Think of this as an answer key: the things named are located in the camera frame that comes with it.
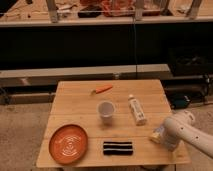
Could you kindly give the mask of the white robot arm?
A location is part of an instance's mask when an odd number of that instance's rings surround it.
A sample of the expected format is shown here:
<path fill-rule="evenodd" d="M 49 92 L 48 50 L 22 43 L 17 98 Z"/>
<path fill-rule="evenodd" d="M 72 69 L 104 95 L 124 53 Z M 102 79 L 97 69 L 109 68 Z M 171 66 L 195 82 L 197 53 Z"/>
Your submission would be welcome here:
<path fill-rule="evenodd" d="M 164 119 L 160 143 L 169 151 L 174 151 L 180 141 L 187 142 L 213 159 L 213 135 L 196 129 L 195 116 L 189 111 L 181 111 Z"/>

